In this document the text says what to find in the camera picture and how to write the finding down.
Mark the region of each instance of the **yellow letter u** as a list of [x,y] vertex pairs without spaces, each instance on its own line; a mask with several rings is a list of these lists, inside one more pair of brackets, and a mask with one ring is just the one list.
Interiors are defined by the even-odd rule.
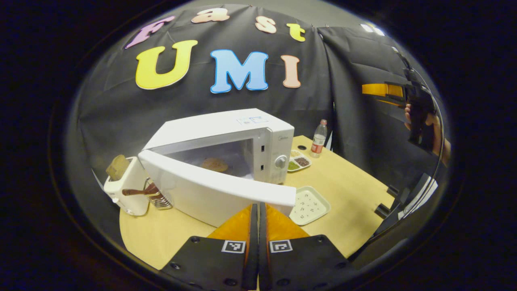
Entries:
[[138,87],[153,90],[172,85],[183,78],[190,65],[190,52],[192,47],[197,45],[197,40],[184,40],[172,45],[176,49],[176,63],[174,68],[167,73],[157,74],[156,63],[158,55],[165,50],[165,47],[155,47],[141,52],[136,56],[138,66],[136,67],[135,81]]

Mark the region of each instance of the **divided plate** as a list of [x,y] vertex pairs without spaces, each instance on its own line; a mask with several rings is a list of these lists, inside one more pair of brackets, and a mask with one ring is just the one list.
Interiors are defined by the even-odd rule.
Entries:
[[296,202],[289,218],[297,225],[311,223],[330,211],[330,203],[311,186],[296,190]]
[[306,157],[301,152],[299,152],[297,150],[291,150],[291,157],[289,158],[289,164],[290,165],[294,164],[297,168],[289,170],[289,166],[288,166],[287,171],[295,172],[295,171],[299,171],[301,169],[305,169],[305,168],[309,167],[310,165],[312,165],[312,162],[308,157]]

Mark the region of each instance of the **white microwave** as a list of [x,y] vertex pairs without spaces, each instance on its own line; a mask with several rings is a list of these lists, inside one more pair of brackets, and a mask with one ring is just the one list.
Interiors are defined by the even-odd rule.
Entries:
[[[289,216],[296,189],[284,182],[294,127],[258,109],[210,113],[165,122],[138,158],[174,207],[219,227],[251,203]],[[225,172],[202,168],[207,158]]]

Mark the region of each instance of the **felt letter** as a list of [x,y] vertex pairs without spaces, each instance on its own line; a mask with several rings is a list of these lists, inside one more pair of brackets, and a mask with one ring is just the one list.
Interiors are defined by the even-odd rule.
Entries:
[[289,34],[292,38],[298,41],[305,41],[305,38],[301,36],[301,33],[305,33],[305,30],[300,27],[299,24],[296,23],[288,23],[287,26],[290,27]]
[[235,88],[242,89],[247,77],[250,76],[246,88],[249,90],[266,90],[265,65],[268,55],[263,52],[252,52],[244,64],[240,64],[235,53],[231,50],[215,50],[210,55],[216,59],[216,83],[210,88],[212,93],[224,93],[232,89],[227,76],[232,79]]
[[201,23],[208,21],[224,21],[230,16],[227,15],[228,10],[224,8],[206,9],[197,13],[197,16],[192,18],[193,23]]
[[284,86],[287,88],[298,88],[301,86],[300,81],[298,81],[298,59],[292,55],[282,55],[280,56],[285,63],[285,80],[283,82]]
[[157,32],[165,22],[170,22],[175,18],[175,16],[171,16],[160,21],[157,21],[153,24],[150,24],[140,30],[140,32],[134,37],[133,41],[126,46],[126,49],[136,45],[137,43],[141,43],[149,38],[150,33]]
[[257,16],[257,22],[255,26],[258,30],[267,32],[267,33],[275,33],[277,32],[277,28],[275,27],[275,21],[271,18],[267,18],[265,16]]
[[197,45],[197,40],[184,40],[172,45],[176,49],[176,63],[174,68],[167,73],[157,74],[156,63],[158,55],[165,50],[165,47],[156,47],[141,52],[136,56],[135,81],[138,87],[153,90],[172,85],[185,76],[189,70],[190,52],[192,47]]

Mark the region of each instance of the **hand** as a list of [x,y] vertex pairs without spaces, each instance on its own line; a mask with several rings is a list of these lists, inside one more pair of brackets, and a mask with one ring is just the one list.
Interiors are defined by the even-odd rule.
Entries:
[[[406,104],[406,108],[404,109],[406,119],[411,122],[411,104]],[[437,156],[440,155],[440,146],[441,146],[441,139],[442,139],[442,131],[440,130],[440,119],[433,114],[428,113],[427,119],[425,120],[425,124],[427,126],[433,125],[434,129],[434,137],[433,137],[433,153]],[[404,123],[404,125],[407,127],[407,129],[411,130],[411,124],[410,123]],[[445,166],[449,163],[451,154],[451,144],[450,142],[445,139],[444,140],[444,153],[442,155],[442,162]]]

